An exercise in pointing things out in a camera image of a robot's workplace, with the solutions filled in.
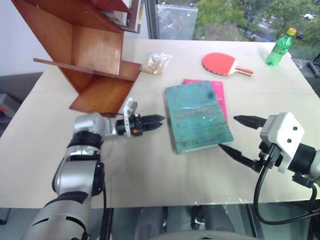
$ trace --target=book cover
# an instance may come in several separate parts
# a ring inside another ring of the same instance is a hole
[[[185,79],[183,80],[183,84],[192,84],[192,83],[198,83],[203,82],[204,80],[194,80],[194,79]],[[212,89],[214,91],[214,94],[216,98],[218,99],[220,108],[223,112],[224,118],[226,122],[228,122],[228,116],[227,116],[227,107],[226,107],[226,101],[225,101],[225,91],[224,91],[224,84],[222,81],[210,81]]]
[[[209,81],[168,87],[165,97],[178,153],[234,140]]]

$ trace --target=plastic bag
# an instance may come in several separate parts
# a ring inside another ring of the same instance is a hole
[[[153,52],[141,66],[141,71],[152,75],[162,75],[171,59],[171,55]]]

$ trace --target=white table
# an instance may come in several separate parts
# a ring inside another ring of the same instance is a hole
[[[150,52],[173,55],[163,76],[141,73],[129,95],[138,100],[137,113],[167,116],[166,87],[183,79],[223,81],[232,147],[254,159],[261,141],[258,130],[239,124],[233,116],[267,118],[292,112],[305,129],[302,143],[319,149],[320,100],[290,56],[276,68],[264,63],[272,47],[273,43],[260,42],[126,39],[124,60],[143,63]],[[240,65],[254,69],[253,76],[206,71],[201,59],[210,52],[232,54]],[[49,66],[0,138],[0,207],[42,208],[56,198],[52,177],[71,140],[73,122],[81,114],[68,109],[76,96],[58,68]],[[257,173],[218,147],[176,154],[166,120],[143,136],[106,141],[102,151],[109,207],[253,202]],[[311,191],[291,176],[290,171],[269,171],[260,201],[309,199]],[[96,196],[92,207],[101,208],[102,202],[102,196]]]

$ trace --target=plastic bottle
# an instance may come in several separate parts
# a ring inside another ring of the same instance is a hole
[[[297,33],[295,28],[289,28],[286,35],[276,41],[271,53],[266,58],[265,63],[270,66],[277,66],[281,58],[288,52],[294,41],[294,35]]]

